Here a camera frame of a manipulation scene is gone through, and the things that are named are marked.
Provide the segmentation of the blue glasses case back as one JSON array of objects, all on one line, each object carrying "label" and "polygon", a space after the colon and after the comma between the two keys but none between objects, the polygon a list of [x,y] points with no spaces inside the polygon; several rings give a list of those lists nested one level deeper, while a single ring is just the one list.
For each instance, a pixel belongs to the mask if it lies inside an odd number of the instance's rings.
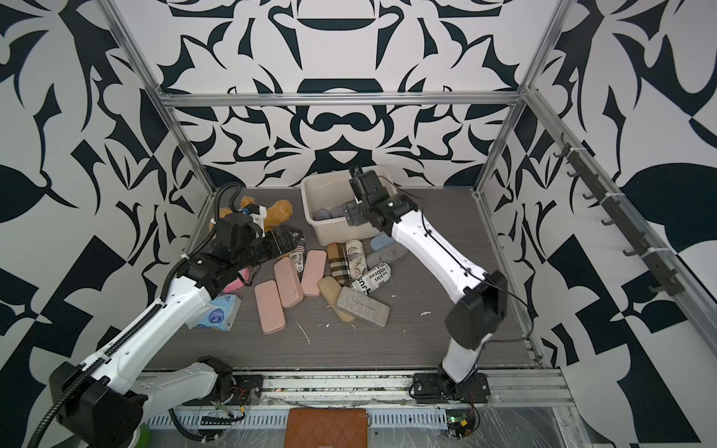
[{"label": "blue glasses case back", "polygon": [[373,237],[370,241],[370,247],[373,251],[378,251],[385,246],[393,244],[395,240],[388,236],[386,233],[379,233],[379,235]]}]

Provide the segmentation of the grey glasses case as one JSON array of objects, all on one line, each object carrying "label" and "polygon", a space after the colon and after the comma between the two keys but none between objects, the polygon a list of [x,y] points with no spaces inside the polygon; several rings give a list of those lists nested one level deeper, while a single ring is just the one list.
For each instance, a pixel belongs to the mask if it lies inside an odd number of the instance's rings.
[{"label": "grey glasses case", "polygon": [[369,270],[377,267],[382,263],[390,264],[409,253],[408,249],[398,242],[391,243],[387,246],[375,250],[366,257],[367,267]]}]

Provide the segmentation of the map print glasses case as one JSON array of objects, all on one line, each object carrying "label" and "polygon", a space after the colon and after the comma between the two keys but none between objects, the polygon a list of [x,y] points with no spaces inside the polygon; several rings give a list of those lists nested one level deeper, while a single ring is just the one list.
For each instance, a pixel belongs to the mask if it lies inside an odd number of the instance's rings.
[{"label": "map print glasses case", "polygon": [[356,280],[368,272],[367,259],[362,241],[352,239],[345,243],[345,255],[347,255],[347,267],[349,275]]}]

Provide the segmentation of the tan woven glasses case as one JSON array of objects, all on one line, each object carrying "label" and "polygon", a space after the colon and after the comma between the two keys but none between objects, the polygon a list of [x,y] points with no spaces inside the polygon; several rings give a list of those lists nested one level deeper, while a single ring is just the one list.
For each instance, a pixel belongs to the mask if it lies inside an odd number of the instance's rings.
[{"label": "tan woven glasses case", "polygon": [[352,323],[355,320],[355,317],[341,310],[337,305],[343,287],[332,276],[323,277],[321,280],[319,280],[319,283],[317,283],[317,285],[319,286],[320,294],[327,302],[330,309],[332,309],[332,311],[336,313],[338,318],[342,322]]}]

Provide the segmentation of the grey woven rectangular case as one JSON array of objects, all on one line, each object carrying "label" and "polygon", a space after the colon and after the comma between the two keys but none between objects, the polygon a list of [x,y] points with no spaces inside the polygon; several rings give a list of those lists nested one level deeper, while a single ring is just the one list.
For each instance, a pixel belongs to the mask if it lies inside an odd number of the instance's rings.
[{"label": "grey woven rectangular case", "polygon": [[342,288],[337,307],[343,312],[381,328],[388,323],[390,308],[386,304],[350,287]]}]

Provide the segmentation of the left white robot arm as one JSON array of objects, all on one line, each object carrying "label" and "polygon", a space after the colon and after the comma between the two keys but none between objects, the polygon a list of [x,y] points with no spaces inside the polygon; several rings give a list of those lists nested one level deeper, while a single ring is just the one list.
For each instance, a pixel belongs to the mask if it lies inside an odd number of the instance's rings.
[{"label": "left white robot arm", "polygon": [[28,444],[37,447],[50,424],[59,423],[91,447],[121,447],[149,418],[179,405],[207,399],[231,399],[233,369],[207,356],[143,386],[138,377],[183,326],[190,326],[246,268],[260,267],[295,250],[302,230],[286,224],[266,229],[257,205],[248,211],[231,207],[222,216],[222,197],[238,197],[243,186],[231,182],[213,197],[213,227],[191,252],[181,256],[166,276],[157,299],[131,324],[80,364],[64,363],[50,376],[54,401]]}]

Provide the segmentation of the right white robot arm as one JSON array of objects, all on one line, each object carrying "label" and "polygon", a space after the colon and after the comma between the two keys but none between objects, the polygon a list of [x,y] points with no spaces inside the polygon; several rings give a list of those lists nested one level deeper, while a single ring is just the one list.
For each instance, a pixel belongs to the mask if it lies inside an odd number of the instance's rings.
[{"label": "right white robot arm", "polygon": [[418,404],[486,401],[487,385],[479,371],[485,350],[500,344],[509,291],[506,276],[487,272],[452,246],[425,215],[425,199],[403,189],[389,192],[374,171],[349,171],[354,194],[345,204],[347,222],[371,224],[412,253],[439,281],[453,307],[444,319],[451,337],[436,373],[415,374],[409,396]]}]

